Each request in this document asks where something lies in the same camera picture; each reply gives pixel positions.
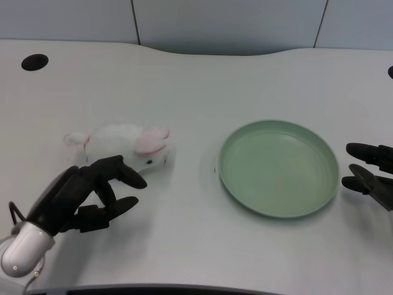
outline pink ear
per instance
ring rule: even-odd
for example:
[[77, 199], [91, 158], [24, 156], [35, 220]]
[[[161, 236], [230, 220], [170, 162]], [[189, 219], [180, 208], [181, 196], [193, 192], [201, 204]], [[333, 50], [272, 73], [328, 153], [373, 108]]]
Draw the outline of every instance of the pink ear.
[[166, 127], [152, 127], [145, 129], [143, 135], [152, 136], [160, 139], [167, 139], [169, 137], [169, 128]]
[[165, 147], [166, 144], [162, 139], [143, 134], [136, 141], [135, 151], [138, 154], [151, 155], [161, 151]]

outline green plate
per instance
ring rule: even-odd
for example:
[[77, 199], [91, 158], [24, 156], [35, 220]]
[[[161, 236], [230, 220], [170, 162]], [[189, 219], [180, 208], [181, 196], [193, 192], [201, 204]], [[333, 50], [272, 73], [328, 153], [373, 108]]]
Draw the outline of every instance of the green plate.
[[284, 121], [243, 126], [226, 140], [219, 157], [221, 179], [244, 206], [293, 218], [326, 205], [337, 193], [337, 159], [310, 130]]

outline table surface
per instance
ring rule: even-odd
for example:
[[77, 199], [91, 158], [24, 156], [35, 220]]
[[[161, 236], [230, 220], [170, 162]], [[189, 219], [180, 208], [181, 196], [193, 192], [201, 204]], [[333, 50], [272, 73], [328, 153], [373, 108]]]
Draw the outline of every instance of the table surface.
[[[48, 65], [21, 69], [28, 55]], [[319, 134], [342, 176], [349, 142], [393, 146], [393, 52], [300, 49], [255, 57], [178, 55], [138, 45], [0, 41], [0, 236], [7, 202], [25, 214], [59, 172], [80, 163], [68, 132], [108, 122], [167, 125], [169, 163], [110, 228], [56, 236], [34, 288], [178, 283], [281, 294], [391, 294], [392, 214], [340, 187], [311, 216], [282, 220], [233, 200], [217, 173], [234, 129], [281, 119]], [[367, 167], [376, 173], [376, 167]], [[88, 202], [97, 202], [91, 195]]]

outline robotic hand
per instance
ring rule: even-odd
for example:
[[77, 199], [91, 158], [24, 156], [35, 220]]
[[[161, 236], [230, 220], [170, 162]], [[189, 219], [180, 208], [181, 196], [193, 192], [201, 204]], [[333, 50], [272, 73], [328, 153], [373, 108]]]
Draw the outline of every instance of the robotic hand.
[[[393, 174], [393, 148], [389, 146], [349, 143], [346, 151], [366, 164], [379, 166], [379, 170]], [[370, 195], [387, 211], [393, 210], [393, 179], [375, 176], [356, 164], [350, 164], [349, 169], [354, 176], [343, 177], [344, 187]]]
[[[11, 237], [0, 244], [0, 263], [4, 273], [13, 278], [31, 273], [55, 244], [53, 237], [57, 233], [69, 229], [79, 229], [80, 232], [105, 229], [110, 220], [134, 207], [138, 202], [136, 197], [116, 200], [108, 183], [114, 178], [137, 189], [147, 186], [142, 176], [126, 166], [123, 157], [118, 155], [98, 160], [89, 167], [73, 166], [62, 172], [49, 184], [26, 218], [10, 202], [15, 227]], [[96, 205], [80, 207], [93, 191], [104, 208]]]

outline white stuffed rabbit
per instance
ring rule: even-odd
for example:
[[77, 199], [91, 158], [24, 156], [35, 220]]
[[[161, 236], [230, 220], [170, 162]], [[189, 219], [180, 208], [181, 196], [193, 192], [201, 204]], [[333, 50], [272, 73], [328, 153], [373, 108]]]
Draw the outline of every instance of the white stuffed rabbit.
[[167, 128], [142, 128], [131, 124], [112, 124], [98, 128], [91, 135], [71, 133], [64, 137], [68, 146], [83, 144], [87, 160], [122, 155], [124, 163], [136, 172], [164, 164], [168, 151]]

